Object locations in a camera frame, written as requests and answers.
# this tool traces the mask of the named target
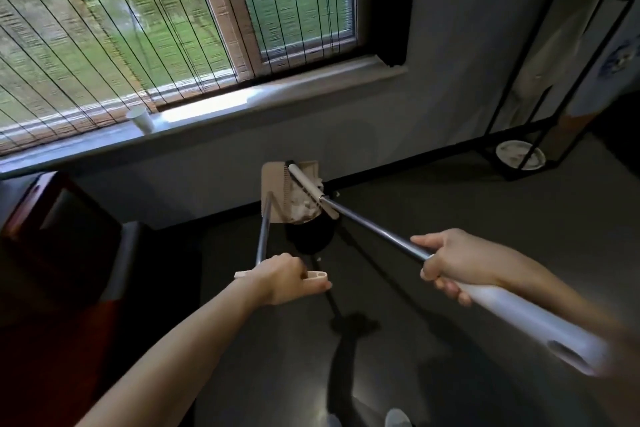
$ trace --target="white cup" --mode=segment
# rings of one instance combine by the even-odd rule
[[[129,110],[125,115],[128,120],[131,120],[136,126],[142,130],[142,133],[152,133],[154,131],[154,122],[151,120],[151,115],[147,111],[144,105],[138,105],[132,110]]]

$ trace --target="gray wall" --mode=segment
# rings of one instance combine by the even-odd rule
[[[162,228],[258,200],[268,160],[316,159],[331,179],[477,137],[541,2],[414,0],[406,75],[68,170],[119,220]]]

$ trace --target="window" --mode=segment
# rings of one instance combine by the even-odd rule
[[[343,55],[364,0],[0,0],[0,153]]]

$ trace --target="white plate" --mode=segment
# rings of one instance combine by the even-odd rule
[[[495,148],[495,155],[498,156],[498,159],[504,162],[504,164],[513,169],[518,169],[522,163],[522,159],[524,159],[527,152],[529,152],[529,149],[531,149],[531,144],[528,142],[524,142],[523,140],[507,140]],[[537,148],[533,151],[533,154],[529,157],[529,161],[524,165],[522,170],[535,171],[546,163],[547,157],[540,148]]]

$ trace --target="floor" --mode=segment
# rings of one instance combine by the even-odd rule
[[[594,137],[520,181],[467,153],[337,200],[402,236],[459,227],[513,246],[640,325],[640,181]],[[252,267],[259,227],[251,216],[206,230],[202,302]],[[269,252],[295,252],[282,225]],[[482,308],[437,293],[417,262],[358,225],[342,222],[304,259],[328,272],[331,295],[259,310],[200,393],[197,427],[324,426],[328,407],[345,426],[382,426],[391,407],[416,426],[610,425],[577,375]]]

